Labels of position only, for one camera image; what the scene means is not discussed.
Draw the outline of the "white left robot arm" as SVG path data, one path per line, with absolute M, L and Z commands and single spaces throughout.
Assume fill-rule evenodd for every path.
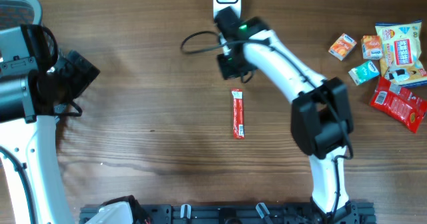
M 16 223 L 72 223 L 56 151 L 57 122 L 80 117 L 76 99 L 99 69 L 34 24 L 1 32 L 1 162 Z

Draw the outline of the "yellow white snack bag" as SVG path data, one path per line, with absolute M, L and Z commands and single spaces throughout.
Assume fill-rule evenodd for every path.
M 411 88 L 426 84 L 426 70 L 420 61 L 422 21 L 407 24 L 377 23 L 383 57 L 381 75 L 394 84 Z

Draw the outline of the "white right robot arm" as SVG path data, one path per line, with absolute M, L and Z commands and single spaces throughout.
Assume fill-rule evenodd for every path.
M 223 78 L 247 83 L 260 70 L 289 101 L 292 137 L 310 159 L 312 201 L 325 219 L 334 221 L 349 201 L 343 164 L 354 156 L 346 85 L 311 70 L 258 17 L 244 21 L 225 7 L 214 13 L 213 21 L 224 49 L 217 56 Z

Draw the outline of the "orange small carton box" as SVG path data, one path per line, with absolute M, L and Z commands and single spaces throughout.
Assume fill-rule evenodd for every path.
M 364 35 L 361 40 L 362 56 L 368 60 L 380 60 L 383 57 L 381 38 L 378 35 Z

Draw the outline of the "red Hacks candy bag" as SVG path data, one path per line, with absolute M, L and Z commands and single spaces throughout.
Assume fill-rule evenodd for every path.
M 370 106 L 400 121 L 413 133 L 426 116 L 426 100 L 383 77 L 379 78 Z

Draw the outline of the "teal Kleenex tissue pack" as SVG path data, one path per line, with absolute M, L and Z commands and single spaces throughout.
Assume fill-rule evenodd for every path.
M 348 74 L 356 85 L 363 84 L 380 75 L 375 64 L 369 60 L 357 67 L 352 68 Z

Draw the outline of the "red coffee stick sachet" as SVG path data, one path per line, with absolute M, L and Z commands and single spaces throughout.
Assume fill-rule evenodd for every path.
M 233 131 L 235 139 L 244 139 L 244 102 L 243 91 L 238 88 L 231 90 L 233 97 Z

